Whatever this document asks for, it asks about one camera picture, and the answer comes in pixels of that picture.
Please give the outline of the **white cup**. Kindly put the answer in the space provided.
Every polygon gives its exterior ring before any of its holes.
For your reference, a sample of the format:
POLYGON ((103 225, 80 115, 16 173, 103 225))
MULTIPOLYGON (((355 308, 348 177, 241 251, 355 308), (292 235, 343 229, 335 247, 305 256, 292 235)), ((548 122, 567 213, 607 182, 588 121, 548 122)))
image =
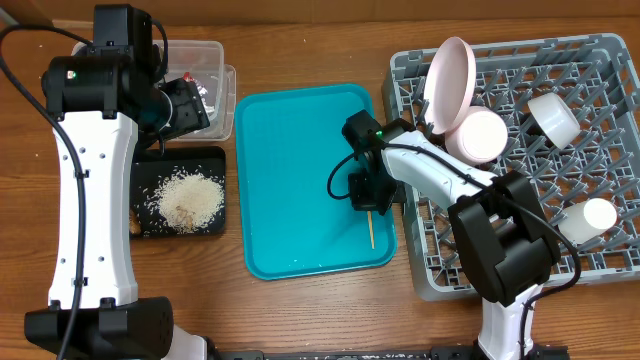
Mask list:
POLYGON ((558 224, 559 231, 571 242, 583 244, 602 235, 617 222, 615 206, 604 199, 593 198, 566 208, 558 224))

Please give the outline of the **rice pile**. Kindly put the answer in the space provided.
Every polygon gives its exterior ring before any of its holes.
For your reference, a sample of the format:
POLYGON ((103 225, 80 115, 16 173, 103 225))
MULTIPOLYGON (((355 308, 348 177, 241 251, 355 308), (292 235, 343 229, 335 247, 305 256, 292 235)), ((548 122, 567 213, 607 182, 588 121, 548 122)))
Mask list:
POLYGON ((155 217, 151 224, 162 230, 178 234, 208 232, 223 216, 224 181, 200 172, 174 171, 160 179, 143 204, 155 217))

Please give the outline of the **white napkin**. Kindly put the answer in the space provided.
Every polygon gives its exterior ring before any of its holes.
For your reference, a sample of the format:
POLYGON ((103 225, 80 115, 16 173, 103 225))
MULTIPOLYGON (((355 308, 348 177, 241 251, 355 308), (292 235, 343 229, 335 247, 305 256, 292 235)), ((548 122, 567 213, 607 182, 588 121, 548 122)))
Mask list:
POLYGON ((207 116, 209 118, 214 117, 216 112, 216 107, 214 105, 214 99, 211 97, 211 93, 206 88, 206 86, 203 85, 201 82, 196 82, 196 87, 200 95, 203 107, 206 110, 207 116))

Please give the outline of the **golden food scrap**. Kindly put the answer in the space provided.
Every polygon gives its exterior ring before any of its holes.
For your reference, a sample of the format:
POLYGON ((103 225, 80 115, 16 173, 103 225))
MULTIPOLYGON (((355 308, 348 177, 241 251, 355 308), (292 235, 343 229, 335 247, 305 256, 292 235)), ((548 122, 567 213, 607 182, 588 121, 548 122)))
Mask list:
POLYGON ((129 232, 133 235, 141 234, 141 225, 133 210, 129 210, 129 232))

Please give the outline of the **small white rice bowl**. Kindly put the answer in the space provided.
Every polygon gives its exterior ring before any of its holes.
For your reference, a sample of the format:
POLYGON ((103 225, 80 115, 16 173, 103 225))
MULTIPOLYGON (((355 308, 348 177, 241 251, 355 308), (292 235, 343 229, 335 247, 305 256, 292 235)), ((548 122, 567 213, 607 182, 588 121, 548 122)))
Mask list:
POLYGON ((503 119, 490 109, 471 106, 465 118, 445 136, 448 154, 469 164, 480 165, 500 156, 508 140, 503 119))

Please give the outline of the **grey metal bowl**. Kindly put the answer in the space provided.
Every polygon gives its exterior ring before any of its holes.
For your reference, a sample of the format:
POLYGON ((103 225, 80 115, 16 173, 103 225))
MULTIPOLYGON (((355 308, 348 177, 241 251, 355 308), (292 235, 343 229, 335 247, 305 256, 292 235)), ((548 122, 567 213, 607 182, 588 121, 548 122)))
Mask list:
POLYGON ((527 105, 536 125, 556 148, 566 148, 580 134, 575 115, 556 93, 533 98, 527 105))

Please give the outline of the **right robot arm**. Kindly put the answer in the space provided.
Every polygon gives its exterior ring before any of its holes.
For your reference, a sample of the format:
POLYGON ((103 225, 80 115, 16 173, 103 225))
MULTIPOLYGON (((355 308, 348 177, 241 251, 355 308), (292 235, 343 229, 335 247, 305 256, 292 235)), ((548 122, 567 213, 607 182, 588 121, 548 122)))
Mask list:
POLYGON ((543 286, 564 237, 547 222, 528 178, 466 165, 402 119, 382 126, 356 114, 342 135, 360 164, 345 195, 355 210, 385 214, 406 184, 446 211, 463 272, 483 299, 471 358, 541 358, 531 313, 549 294, 543 286))

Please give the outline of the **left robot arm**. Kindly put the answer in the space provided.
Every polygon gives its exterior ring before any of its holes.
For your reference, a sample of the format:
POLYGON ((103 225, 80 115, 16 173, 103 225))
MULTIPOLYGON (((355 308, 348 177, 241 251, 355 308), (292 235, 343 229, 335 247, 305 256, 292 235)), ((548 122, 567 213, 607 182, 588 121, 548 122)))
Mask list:
POLYGON ((177 326, 165 297, 142 298, 129 244, 129 190, 140 140, 180 116, 200 122, 192 85, 163 85, 156 50, 53 59, 43 77, 60 164, 58 260, 48 305, 25 317, 29 342, 61 359, 213 359, 177 326))

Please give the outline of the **red snack wrapper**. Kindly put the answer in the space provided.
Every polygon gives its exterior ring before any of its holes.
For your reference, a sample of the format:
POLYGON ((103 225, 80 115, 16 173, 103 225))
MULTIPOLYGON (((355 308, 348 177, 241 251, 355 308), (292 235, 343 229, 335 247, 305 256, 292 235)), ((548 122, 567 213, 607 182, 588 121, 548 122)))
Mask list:
POLYGON ((183 74, 182 78, 183 78, 185 81, 188 81, 188 82, 194 82, 194 81, 195 81, 195 79, 191 76, 191 74, 190 74, 189 72, 185 72, 185 73, 183 74))

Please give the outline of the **large white plate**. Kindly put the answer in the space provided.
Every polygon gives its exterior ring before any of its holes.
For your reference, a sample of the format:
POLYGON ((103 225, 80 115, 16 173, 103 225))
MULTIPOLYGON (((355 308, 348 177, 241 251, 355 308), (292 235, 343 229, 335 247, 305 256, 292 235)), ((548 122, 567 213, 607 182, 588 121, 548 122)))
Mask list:
POLYGON ((470 45, 450 37, 437 49, 429 66, 423 93, 428 103, 424 120, 434 134, 456 128, 468 111, 475 89, 476 61, 470 45))

